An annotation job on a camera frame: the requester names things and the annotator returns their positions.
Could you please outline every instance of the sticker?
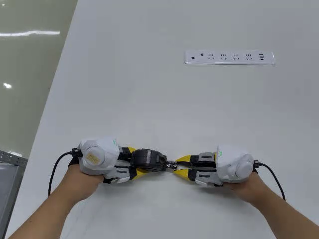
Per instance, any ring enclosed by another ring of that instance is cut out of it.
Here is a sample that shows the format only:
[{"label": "sticker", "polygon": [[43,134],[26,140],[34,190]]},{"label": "sticker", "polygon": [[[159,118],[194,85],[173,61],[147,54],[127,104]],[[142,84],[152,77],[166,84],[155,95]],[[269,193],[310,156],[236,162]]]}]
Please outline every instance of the sticker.
[{"label": "sticker", "polygon": [[94,156],[92,153],[88,153],[85,158],[90,161],[93,165],[98,165],[100,160],[98,157]]}]

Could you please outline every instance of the forearm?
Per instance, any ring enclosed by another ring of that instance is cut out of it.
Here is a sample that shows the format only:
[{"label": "forearm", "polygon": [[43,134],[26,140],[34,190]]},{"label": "forearm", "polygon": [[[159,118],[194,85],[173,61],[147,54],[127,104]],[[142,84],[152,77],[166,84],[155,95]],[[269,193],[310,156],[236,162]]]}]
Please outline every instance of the forearm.
[{"label": "forearm", "polygon": [[271,190],[253,205],[264,215],[276,238],[319,238],[319,227]]},{"label": "forearm", "polygon": [[65,219],[75,203],[63,189],[57,188],[9,239],[60,238]]}]

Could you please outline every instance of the wrist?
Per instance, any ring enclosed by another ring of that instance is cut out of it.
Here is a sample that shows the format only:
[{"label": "wrist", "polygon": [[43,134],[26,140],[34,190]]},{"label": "wrist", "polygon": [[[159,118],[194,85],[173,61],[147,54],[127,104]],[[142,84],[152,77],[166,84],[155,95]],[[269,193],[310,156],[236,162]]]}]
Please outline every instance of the wrist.
[{"label": "wrist", "polygon": [[72,195],[67,188],[63,187],[63,185],[59,185],[52,193],[52,196],[58,198],[59,201],[71,208],[80,201]]},{"label": "wrist", "polygon": [[251,205],[253,205],[255,208],[257,208],[259,211],[267,205],[271,198],[275,195],[273,191],[271,191],[270,188],[266,188],[262,190],[261,192],[257,193],[256,198],[251,202]]}]

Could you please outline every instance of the black cable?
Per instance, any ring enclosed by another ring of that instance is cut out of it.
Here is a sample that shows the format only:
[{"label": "black cable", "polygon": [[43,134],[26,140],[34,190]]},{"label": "black cable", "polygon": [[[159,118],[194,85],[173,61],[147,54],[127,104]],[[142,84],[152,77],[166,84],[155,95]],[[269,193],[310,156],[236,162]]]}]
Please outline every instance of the black cable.
[{"label": "black cable", "polygon": [[266,168],[271,172],[271,174],[274,176],[274,178],[275,178],[275,180],[276,180],[276,183],[277,183],[277,185],[278,185],[278,187],[279,187],[279,189],[280,189],[281,195],[283,196],[283,199],[286,200],[286,197],[285,197],[283,188],[281,187],[281,185],[280,185],[280,183],[279,183],[279,181],[278,181],[278,179],[277,179],[275,173],[272,171],[272,169],[271,169],[268,165],[266,165],[266,164],[264,164],[264,163],[260,163],[260,162],[258,162],[258,166],[264,166],[264,167],[266,167]]},{"label": "black cable", "polygon": [[52,170],[52,174],[51,174],[50,182],[49,182],[48,196],[50,196],[50,195],[51,195],[52,181],[53,181],[53,176],[54,176],[54,173],[55,173],[56,167],[58,166],[58,163],[60,162],[60,160],[61,160],[64,156],[66,156],[66,155],[72,155],[72,151],[70,151],[70,152],[66,152],[66,153],[62,154],[62,155],[58,158],[58,160],[55,162],[55,165],[54,165],[53,170]]}]

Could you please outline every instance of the power outlet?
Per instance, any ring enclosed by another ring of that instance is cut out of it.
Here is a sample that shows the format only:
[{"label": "power outlet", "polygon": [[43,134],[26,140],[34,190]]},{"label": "power outlet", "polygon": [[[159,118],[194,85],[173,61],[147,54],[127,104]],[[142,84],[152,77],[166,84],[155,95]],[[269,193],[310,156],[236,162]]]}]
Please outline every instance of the power outlet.
[{"label": "power outlet", "polygon": [[217,64],[217,65],[274,65],[272,52],[266,51],[185,51],[186,64]]}]

